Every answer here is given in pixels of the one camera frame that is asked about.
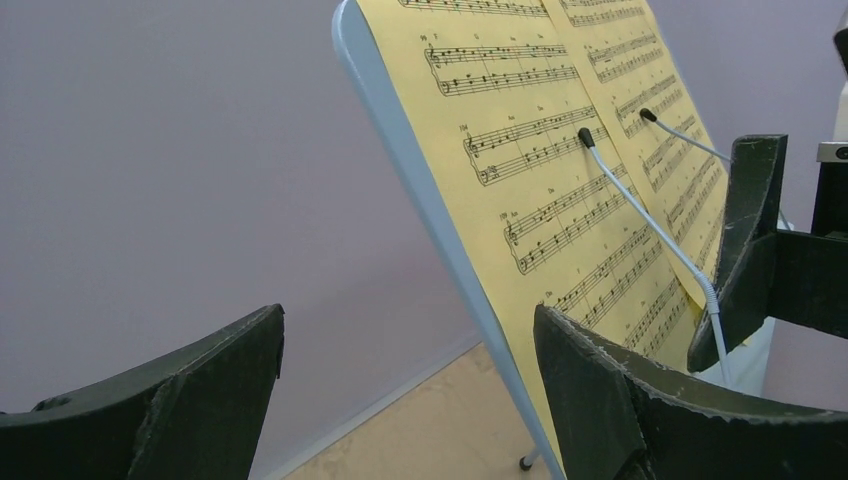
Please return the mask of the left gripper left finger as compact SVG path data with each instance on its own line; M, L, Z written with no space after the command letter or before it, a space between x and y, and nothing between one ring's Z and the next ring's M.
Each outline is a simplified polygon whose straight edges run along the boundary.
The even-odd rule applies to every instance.
M282 367L264 306L130 370L1 417L5 479L245 479Z

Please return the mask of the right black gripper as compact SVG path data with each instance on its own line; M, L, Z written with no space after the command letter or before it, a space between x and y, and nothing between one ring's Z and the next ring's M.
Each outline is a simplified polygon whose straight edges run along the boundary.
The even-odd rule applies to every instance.
M787 145L786 134L732 145L715 279L728 352L760 328L768 302L772 317L847 337L847 165L819 165L810 232L777 232Z

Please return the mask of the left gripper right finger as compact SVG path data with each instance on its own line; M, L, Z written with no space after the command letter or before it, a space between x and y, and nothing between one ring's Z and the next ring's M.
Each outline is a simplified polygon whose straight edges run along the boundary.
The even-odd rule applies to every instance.
M732 391L539 305L533 335L570 479L843 479L847 416Z

